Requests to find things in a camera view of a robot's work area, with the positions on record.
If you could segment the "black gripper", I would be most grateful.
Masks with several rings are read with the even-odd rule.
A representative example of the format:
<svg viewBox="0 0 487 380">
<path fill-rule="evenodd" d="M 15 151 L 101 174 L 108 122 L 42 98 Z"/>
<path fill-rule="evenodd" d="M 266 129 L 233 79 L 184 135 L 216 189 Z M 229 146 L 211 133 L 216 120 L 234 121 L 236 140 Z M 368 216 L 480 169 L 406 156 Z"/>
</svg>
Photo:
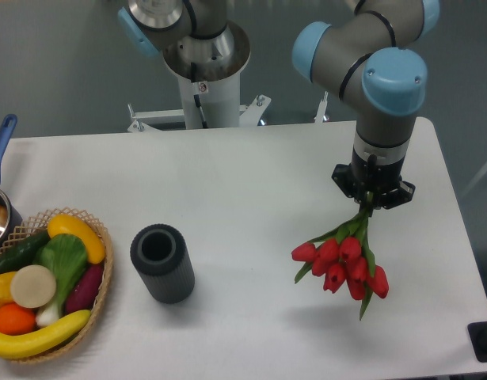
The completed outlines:
<svg viewBox="0 0 487 380">
<path fill-rule="evenodd" d="M 332 179 L 348 198 L 360 205 L 360 210 L 389 210 L 410 202 L 416 190 L 414 184 L 402 179 L 404 160 L 380 165 L 374 154 L 368 159 L 353 154 L 350 164 L 335 166 Z"/>
</svg>

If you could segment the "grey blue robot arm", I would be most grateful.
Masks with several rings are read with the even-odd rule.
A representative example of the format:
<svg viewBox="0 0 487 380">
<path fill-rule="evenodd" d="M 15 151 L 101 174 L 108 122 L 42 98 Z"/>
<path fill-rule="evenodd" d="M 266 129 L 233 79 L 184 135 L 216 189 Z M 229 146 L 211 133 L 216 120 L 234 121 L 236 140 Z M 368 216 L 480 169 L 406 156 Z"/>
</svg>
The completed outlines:
<svg viewBox="0 0 487 380">
<path fill-rule="evenodd" d="M 352 160 L 332 178 L 361 207 L 391 209 L 413 198 L 401 168 L 428 69 L 409 45 L 438 18 L 437 1 L 359 1 L 346 25 L 314 22 L 295 40 L 294 68 L 356 111 Z M 224 1 L 129 1 L 118 19 L 142 54 L 162 55 L 176 75 L 187 128 L 243 124 L 239 85 L 249 39 Z"/>
</svg>

